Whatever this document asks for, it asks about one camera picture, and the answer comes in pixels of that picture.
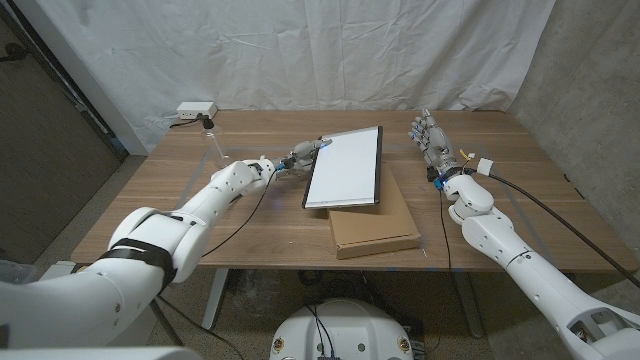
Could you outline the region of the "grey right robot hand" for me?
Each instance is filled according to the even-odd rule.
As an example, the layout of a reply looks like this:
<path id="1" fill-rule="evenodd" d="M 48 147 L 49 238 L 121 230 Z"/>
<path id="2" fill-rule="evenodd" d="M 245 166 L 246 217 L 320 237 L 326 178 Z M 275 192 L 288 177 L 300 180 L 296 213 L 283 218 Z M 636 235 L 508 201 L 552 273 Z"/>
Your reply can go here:
<path id="1" fill-rule="evenodd" d="M 452 153 L 451 141 L 438 126 L 428 109 L 411 123 L 408 136 L 418 145 L 428 166 L 433 167 L 440 175 L 458 167 Z"/>

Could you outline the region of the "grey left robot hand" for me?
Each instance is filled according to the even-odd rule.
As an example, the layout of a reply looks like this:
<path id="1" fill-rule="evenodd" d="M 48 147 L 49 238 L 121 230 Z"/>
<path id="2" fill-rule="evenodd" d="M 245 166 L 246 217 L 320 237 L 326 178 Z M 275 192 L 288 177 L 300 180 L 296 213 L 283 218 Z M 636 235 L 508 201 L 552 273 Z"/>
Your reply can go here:
<path id="1" fill-rule="evenodd" d="M 331 143 L 331 139 L 323 138 L 298 143 L 291 150 L 288 156 L 285 156 L 274 163 L 277 170 L 276 175 L 280 177 L 289 174 L 302 174 L 309 172 L 318 151 Z"/>

